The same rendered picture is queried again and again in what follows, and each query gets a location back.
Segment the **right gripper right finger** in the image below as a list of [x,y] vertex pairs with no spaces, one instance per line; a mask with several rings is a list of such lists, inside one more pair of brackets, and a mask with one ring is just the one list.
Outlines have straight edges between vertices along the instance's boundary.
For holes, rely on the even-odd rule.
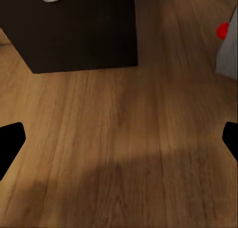
[[227,122],[222,139],[238,162],[238,124]]

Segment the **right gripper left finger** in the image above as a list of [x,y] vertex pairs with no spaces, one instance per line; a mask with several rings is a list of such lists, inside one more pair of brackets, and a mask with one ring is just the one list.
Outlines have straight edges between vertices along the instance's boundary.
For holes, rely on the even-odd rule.
[[0,127],[0,181],[26,142],[21,122]]

